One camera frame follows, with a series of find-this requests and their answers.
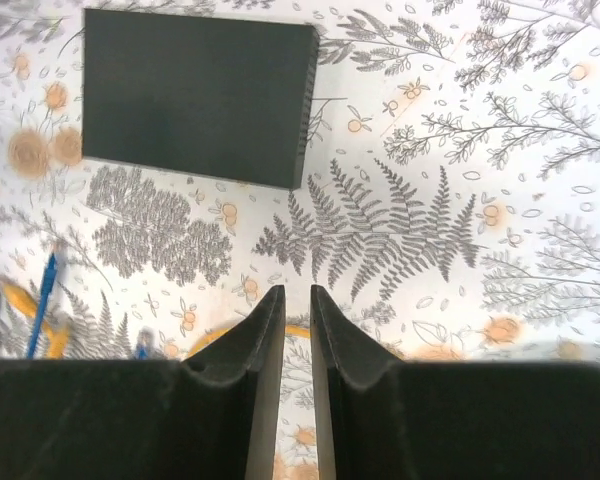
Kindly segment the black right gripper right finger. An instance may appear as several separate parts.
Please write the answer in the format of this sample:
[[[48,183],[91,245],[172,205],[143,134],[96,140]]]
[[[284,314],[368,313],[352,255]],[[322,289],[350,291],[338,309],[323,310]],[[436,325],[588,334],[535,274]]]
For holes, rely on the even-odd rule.
[[[323,479],[600,479],[600,365],[404,361],[311,289]]]

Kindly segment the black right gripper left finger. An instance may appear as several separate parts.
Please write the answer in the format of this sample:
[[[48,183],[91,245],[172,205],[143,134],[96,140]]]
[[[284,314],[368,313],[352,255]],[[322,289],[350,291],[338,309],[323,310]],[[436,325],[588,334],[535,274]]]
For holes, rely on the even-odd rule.
[[[0,479],[268,479],[285,289],[184,361],[0,360]]]

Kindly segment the black network switch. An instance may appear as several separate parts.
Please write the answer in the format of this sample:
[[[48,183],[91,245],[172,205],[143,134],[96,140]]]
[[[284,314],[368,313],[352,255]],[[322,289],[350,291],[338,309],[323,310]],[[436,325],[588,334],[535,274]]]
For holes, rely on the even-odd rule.
[[[83,154],[297,189],[318,49],[310,24],[88,9]]]

